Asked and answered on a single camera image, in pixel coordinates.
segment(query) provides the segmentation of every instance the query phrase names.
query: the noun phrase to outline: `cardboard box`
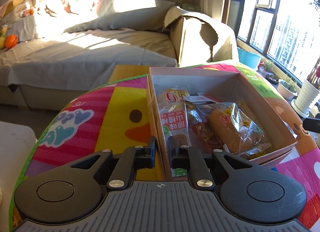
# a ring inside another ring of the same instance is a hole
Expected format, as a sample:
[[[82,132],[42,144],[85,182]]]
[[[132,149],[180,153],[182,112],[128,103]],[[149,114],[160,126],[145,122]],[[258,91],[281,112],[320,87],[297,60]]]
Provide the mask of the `cardboard box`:
[[[266,164],[269,168],[273,168],[279,159],[282,160],[297,143],[278,114],[240,73],[204,69],[151,67],[147,88],[148,114],[151,134],[158,140],[167,180],[172,179],[172,173],[156,97],[161,92],[174,86],[188,87],[190,94],[204,92],[221,98],[225,102],[234,102],[237,96],[242,97],[259,119],[274,150],[272,153],[253,159],[252,162]]]

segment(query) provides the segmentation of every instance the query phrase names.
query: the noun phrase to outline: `play mat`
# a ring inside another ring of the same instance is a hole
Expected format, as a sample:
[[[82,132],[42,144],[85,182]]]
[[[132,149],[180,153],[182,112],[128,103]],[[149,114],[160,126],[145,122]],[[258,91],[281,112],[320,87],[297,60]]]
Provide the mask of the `play mat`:
[[[310,134],[302,128],[302,121],[291,106],[260,75],[240,63],[213,63],[196,68],[241,72],[298,135],[296,148],[276,166],[275,171],[293,177],[305,187],[308,202],[300,222],[312,231],[320,231],[320,151]],[[16,186],[24,179],[104,148],[117,154],[129,146],[145,145],[150,136],[146,84],[146,75],[125,79],[71,101],[38,140]],[[161,179],[156,171],[159,164],[157,158],[156,168],[140,170],[137,179]],[[20,221],[12,198],[10,230]]]

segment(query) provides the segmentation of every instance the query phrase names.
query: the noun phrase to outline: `orange toy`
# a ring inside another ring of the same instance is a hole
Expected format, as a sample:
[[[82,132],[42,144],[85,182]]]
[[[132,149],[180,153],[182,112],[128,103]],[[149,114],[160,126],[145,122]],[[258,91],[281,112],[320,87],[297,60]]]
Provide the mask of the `orange toy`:
[[[7,36],[7,38],[5,38],[4,46],[5,46],[7,49],[11,49],[11,48],[13,48],[14,46],[16,46],[17,41],[18,41],[17,36],[15,36],[14,34],[11,34],[11,35]]]

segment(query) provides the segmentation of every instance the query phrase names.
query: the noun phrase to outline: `blue plastic tub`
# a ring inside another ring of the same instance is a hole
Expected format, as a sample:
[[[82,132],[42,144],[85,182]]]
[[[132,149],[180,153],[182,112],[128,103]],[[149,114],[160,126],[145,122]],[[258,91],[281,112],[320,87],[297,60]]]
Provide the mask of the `blue plastic tub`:
[[[258,65],[261,61],[261,56],[252,52],[238,48],[239,61],[248,67],[258,70]]]

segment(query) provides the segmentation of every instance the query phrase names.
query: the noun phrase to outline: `green mat border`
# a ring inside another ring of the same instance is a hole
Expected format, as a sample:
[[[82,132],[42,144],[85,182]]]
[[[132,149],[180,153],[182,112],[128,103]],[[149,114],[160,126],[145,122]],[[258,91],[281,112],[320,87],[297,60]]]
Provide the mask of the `green mat border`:
[[[207,63],[207,64],[200,64],[200,65],[195,65],[195,66],[189,66],[189,67],[186,67],[186,68],[195,68],[195,67],[200,67],[200,66],[206,66],[206,65],[214,65],[214,64],[222,64],[222,63],[228,63],[230,64],[231,66],[234,66],[237,70],[239,70],[239,72],[241,72],[243,74],[243,72],[238,69],[238,67],[240,68],[245,68],[247,70],[250,70],[254,73],[255,75],[255,72],[249,68],[248,66],[244,65],[244,64],[241,64],[240,62],[236,62],[234,65],[233,63],[231,63],[230,60],[225,60],[225,61],[218,61],[218,62],[212,62],[212,63]],[[144,74],[144,75],[140,75],[140,76],[136,76],[136,77],[131,77],[131,78],[126,78],[126,79],[121,79],[121,80],[118,80],[118,81],[113,81],[113,82],[110,82],[110,83],[107,83],[105,85],[101,85],[93,90],[90,90],[88,92],[91,92],[91,91],[94,91],[94,90],[97,90],[97,89],[100,89],[100,88],[103,88],[103,87],[107,87],[107,86],[110,86],[110,85],[114,85],[114,84],[117,84],[119,82],[123,82],[123,81],[128,81],[128,80],[134,80],[134,79],[140,79],[140,78],[144,78],[144,77],[147,77],[148,74]],[[275,96],[271,96],[271,97],[274,97],[274,98],[282,98],[280,95],[278,95],[277,93],[275,93]],[[16,190],[16,188],[18,187],[18,185],[23,181],[23,178],[24,178],[24,175],[26,173],[26,170],[27,170],[27,167],[28,165],[30,164],[30,161],[36,151],[36,149],[38,148],[39,146],[39,143],[40,141],[42,141],[42,139],[44,138],[44,136],[47,134],[48,132],[48,129],[49,127],[52,125],[53,121],[57,118],[57,116],[50,122],[50,124],[47,126],[47,128],[43,131],[43,133],[41,134],[40,138],[38,139],[38,141],[36,142],[36,144],[34,145],[34,147],[32,148],[31,152],[29,153],[29,156],[28,158],[26,159],[24,165],[23,165],[23,168],[21,169],[21,172],[20,172],[20,175],[18,176],[18,179],[17,179],[17,182],[14,186],[14,189],[13,189],[13,192],[12,192],[12,195],[11,195],[11,201],[10,201],[10,205],[9,205],[9,231],[12,230],[12,214],[13,214],[13,205],[14,205],[14,200],[13,200],[13,197],[14,197],[14,192]]]

